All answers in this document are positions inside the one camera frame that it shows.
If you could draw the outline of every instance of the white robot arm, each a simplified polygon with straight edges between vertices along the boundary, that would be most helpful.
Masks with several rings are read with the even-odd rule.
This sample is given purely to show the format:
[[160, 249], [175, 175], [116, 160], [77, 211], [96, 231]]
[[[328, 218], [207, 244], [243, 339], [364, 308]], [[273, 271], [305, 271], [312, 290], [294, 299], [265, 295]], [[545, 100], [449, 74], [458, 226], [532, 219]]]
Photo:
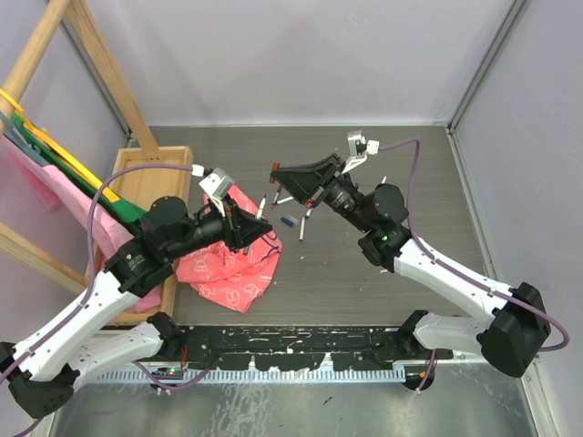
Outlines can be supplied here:
[[[3, 379], [6, 376], [10, 392], [32, 418], [54, 412], [98, 374], [153, 355], [175, 356], [183, 342], [182, 332], [161, 312], [117, 337], [84, 345], [113, 317], [168, 278], [175, 259], [218, 241], [238, 251], [272, 230], [267, 221], [240, 209], [228, 196], [233, 180], [220, 168], [206, 171], [193, 166], [192, 174], [205, 176], [199, 184], [210, 198], [206, 208], [190, 218], [180, 198], [156, 200], [140, 218], [142, 234], [106, 262], [88, 299], [89, 290], [85, 290], [25, 340], [0, 342]], [[74, 310], [77, 314], [71, 318]], [[47, 334], [41, 347], [33, 347]]]
[[307, 166], [281, 168], [275, 163], [271, 181], [306, 207], [327, 204], [365, 233], [358, 244], [372, 264], [424, 284], [471, 316], [415, 311], [399, 330], [404, 350], [482, 354], [503, 373], [522, 376], [550, 334], [547, 320], [516, 305], [520, 300], [546, 315], [538, 290], [526, 283], [513, 288], [486, 278], [430, 248], [402, 225], [409, 211], [398, 187], [381, 183], [365, 195], [351, 181], [348, 172], [368, 154], [375, 155], [379, 143], [367, 141], [360, 131], [348, 134], [348, 143], [351, 156], [346, 161], [332, 154]]

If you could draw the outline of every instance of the pink bag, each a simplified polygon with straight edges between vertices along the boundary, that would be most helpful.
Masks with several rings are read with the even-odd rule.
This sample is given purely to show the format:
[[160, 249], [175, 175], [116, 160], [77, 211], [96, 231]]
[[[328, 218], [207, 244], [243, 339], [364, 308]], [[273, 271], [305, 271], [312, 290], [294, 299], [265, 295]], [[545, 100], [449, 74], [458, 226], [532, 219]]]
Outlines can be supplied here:
[[[91, 199], [77, 188], [61, 170], [56, 166], [40, 167], [6, 137], [1, 137], [0, 143], [6, 147], [8, 155], [14, 160], [16, 167], [24, 171], [26, 180], [31, 181], [31, 177], [35, 178], [33, 180], [37, 183], [33, 184], [32, 187], [38, 196], [46, 199], [45, 204], [49, 210], [51, 210], [50, 205], [55, 203], [54, 196], [58, 196], [79, 223], [83, 227], [87, 226]], [[109, 259], [133, 236], [100, 205], [97, 205], [93, 221], [93, 238], [103, 252], [105, 259]], [[160, 286], [158, 286], [146, 297], [140, 299], [133, 308], [135, 312], [143, 312], [157, 307], [161, 302]]]
[[[229, 194], [241, 208], [257, 213], [258, 207], [240, 189], [233, 186]], [[232, 253], [219, 242], [183, 257], [176, 275], [178, 281], [188, 282], [203, 298], [247, 312], [270, 285], [282, 247], [275, 232], [257, 239], [247, 255], [242, 250]]]

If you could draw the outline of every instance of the wooden tray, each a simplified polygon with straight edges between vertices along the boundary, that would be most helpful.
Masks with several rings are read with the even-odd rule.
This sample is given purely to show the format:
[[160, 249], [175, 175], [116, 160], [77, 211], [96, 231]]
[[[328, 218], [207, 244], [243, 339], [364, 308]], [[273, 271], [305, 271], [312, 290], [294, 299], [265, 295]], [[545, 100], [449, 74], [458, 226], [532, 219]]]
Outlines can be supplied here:
[[[161, 147], [159, 150], [161, 160], [152, 161], [144, 156], [141, 148], [120, 149], [114, 173], [124, 168], [155, 162], [192, 165], [192, 152], [189, 147]], [[152, 168], [117, 178], [111, 187], [124, 199], [149, 210], [152, 202], [162, 196], [178, 196], [186, 201], [189, 196], [190, 178], [191, 174], [186, 171]], [[96, 264], [101, 266], [103, 254], [99, 248], [96, 250], [95, 260]], [[118, 314], [108, 325], [137, 325], [158, 311], [166, 312], [171, 316], [174, 310], [176, 286], [176, 276], [172, 275], [162, 285], [162, 303], [159, 306], [139, 314], [129, 308]]]

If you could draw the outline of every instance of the wooden frame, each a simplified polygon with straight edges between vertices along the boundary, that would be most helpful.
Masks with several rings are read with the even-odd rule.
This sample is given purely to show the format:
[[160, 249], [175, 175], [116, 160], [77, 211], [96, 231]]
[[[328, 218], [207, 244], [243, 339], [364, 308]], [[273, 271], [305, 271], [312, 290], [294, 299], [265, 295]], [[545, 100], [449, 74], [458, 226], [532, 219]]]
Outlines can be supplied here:
[[[48, 2], [38, 25], [2, 85], [4, 91], [17, 102], [21, 100], [48, 44], [65, 15], [70, 20], [107, 89], [128, 122], [129, 128], [138, 140], [139, 148], [119, 151], [114, 171], [149, 161], [190, 165], [192, 154], [189, 147], [160, 148], [158, 146], [85, 0], [51, 0]], [[0, 111], [7, 117], [14, 114], [13, 106], [3, 97], [0, 97]], [[4, 131], [4, 122], [0, 120], [0, 135], [3, 135]], [[149, 170], [149, 172], [148, 178], [145, 178], [142, 172], [127, 174], [114, 181], [112, 187], [121, 196], [142, 208], [149, 208], [153, 200], [164, 195], [179, 196], [185, 200], [188, 198], [189, 174], [168, 169]], [[76, 273], [66, 264], [2, 222], [0, 222], [0, 250], [76, 294], [83, 291], [87, 285], [86, 277]], [[97, 258], [100, 259], [99, 251], [97, 251]], [[141, 314], [128, 310], [119, 314], [112, 322], [114, 324], [138, 324], [158, 310], [171, 315], [176, 283], [175, 278], [168, 279], [164, 283], [162, 304], [159, 307]]]

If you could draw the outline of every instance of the gray wall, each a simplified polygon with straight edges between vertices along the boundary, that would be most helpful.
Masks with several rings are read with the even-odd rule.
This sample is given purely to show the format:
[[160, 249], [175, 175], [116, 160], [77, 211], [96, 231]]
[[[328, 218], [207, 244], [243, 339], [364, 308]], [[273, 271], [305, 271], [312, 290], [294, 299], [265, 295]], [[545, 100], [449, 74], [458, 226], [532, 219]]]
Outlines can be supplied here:
[[544, 355], [570, 430], [583, 426], [583, 3], [531, 2], [458, 130], [502, 278], [526, 280], [572, 334]]
[[[43, 0], [2, 2], [0, 6], [0, 84], [32, 33]], [[57, 31], [22, 101], [40, 127], [97, 175], [110, 174], [123, 134], [65, 36]], [[62, 208], [49, 213], [0, 147], [0, 220], [62, 259], [85, 270], [85, 231]], [[0, 253], [0, 340], [17, 341], [33, 333], [72, 300], [52, 281]], [[0, 388], [2, 435], [30, 422]]]
[[448, 121], [510, 0], [90, 0], [150, 125]]

